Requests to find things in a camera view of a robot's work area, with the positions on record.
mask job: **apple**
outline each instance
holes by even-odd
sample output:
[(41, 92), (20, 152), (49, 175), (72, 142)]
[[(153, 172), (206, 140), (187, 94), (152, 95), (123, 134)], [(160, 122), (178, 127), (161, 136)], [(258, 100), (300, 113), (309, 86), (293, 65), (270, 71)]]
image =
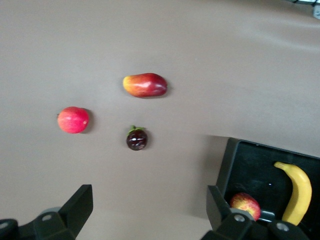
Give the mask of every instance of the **apple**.
[(239, 192), (231, 198), (230, 207), (249, 212), (255, 221), (261, 215), (259, 203), (252, 196), (244, 192)]
[(61, 130), (69, 134), (78, 134), (86, 129), (89, 115), (83, 108), (69, 106), (60, 112), (57, 121)]

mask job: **yellow banana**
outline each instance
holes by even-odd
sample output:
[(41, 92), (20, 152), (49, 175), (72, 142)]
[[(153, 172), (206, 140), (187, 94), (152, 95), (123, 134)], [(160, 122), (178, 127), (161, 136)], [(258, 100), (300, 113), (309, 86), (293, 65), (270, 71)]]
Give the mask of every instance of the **yellow banana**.
[(306, 214), (312, 196), (312, 187), (307, 174), (298, 166), (277, 161), (274, 166), (282, 169), (292, 181), (292, 195), (282, 220), (298, 225)]

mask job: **black plastic bin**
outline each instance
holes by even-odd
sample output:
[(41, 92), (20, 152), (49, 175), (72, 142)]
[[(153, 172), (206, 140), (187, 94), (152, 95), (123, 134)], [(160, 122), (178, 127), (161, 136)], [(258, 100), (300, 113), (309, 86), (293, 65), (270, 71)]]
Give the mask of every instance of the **black plastic bin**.
[(235, 193), (245, 192), (261, 207), (261, 224), (281, 220), (292, 194), (292, 182), (276, 161), (294, 164), (308, 175), (312, 198), (298, 225), (311, 240), (320, 239), (320, 158), (260, 143), (229, 138), (216, 185), (229, 203)]

